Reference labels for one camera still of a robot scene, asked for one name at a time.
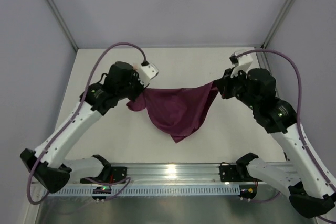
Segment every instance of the metal frame edge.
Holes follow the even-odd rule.
[[[285,0],[284,4],[282,5],[275,21],[273,22],[271,29],[269,30],[262,48],[267,48],[272,39],[274,38],[276,32],[278,31],[279,27],[281,26],[282,22],[286,18],[288,12],[290,11],[292,5],[294,4],[295,0]]]
[[[42,185],[32,185],[31,195],[33,200],[40,200],[41,194],[44,192]],[[32,205],[25,197],[17,224],[32,224],[36,222],[40,205]]]
[[[49,6],[53,16],[55,17],[58,25],[60,26],[62,32],[64,33],[64,35],[66,36],[66,38],[68,39],[69,43],[71,44],[71,46],[73,47],[73,49],[75,50],[75,52],[78,51],[78,46],[67,26],[67,24],[65,23],[61,13],[59,12],[54,0],[45,0],[47,5]]]

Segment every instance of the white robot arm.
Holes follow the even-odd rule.
[[[248,52],[233,54],[230,59],[235,67],[215,81],[222,98],[236,97],[252,109],[257,123],[282,147],[298,175],[285,173],[253,153],[237,160],[237,172],[243,179],[260,179],[276,188],[306,218],[327,213],[335,206],[336,179],[311,146],[300,122],[298,128],[293,107],[276,97],[275,78],[266,69],[246,73],[252,62]]]
[[[149,63],[137,70],[125,62],[113,64],[104,83],[91,84],[82,104],[77,103],[69,117],[48,139],[35,150],[25,149],[21,153],[20,157],[28,170],[32,170],[39,156],[44,154],[38,162],[34,177],[50,193],[61,190],[69,181],[87,177],[104,181],[104,177],[111,174],[111,165],[100,155],[72,161],[65,160],[65,157],[84,132],[110,108],[125,98],[134,101],[158,73],[158,69]]]

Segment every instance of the black clamp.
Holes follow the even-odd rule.
[[[257,185],[259,180],[251,177],[247,171],[246,166],[254,159],[258,158],[257,155],[253,153],[248,153],[245,156],[237,160],[236,164],[221,163],[219,165],[219,176],[221,182],[254,182],[255,186],[251,185],[241,185],[240,195],[246,199],[253,199],[257,195]]]
[[[95,157],[98,159],[104,166],[101,173],[96,178],[91,178],[94,181],[97,181],[99,183],[116,183],[126,178],[127,176],[127,167],[125,166],[114,166],[112,167],[110,162],[108,162],[105,158],[103,158],[100,155],[93,155],[92,157]],[[85,178],[82,178],[80,180],[82,184],[91,184],[92,182],[88,181]]]

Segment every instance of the purple fabric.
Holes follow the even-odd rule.
[[[202,126],[217,94],[213,82],[190,89],[145,89],[127,107],[132,111],[147,108],[152,123],[178,143]]]

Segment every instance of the white wall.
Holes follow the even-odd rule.
[[[55,0],[79,48],[261,44],[285,0]]]
[[[303,82],[301,118],[305,132],[336,176],[336,0],[296,0],[269,48],[282,51],[298,65]],[[268,60],[280,96],[296,106],[294,71],[276,56],[270,55]]]
[[[44,0],[0,0],[1,223],[16,222],[28,171],[20,152],[53,130],[75,52]]]

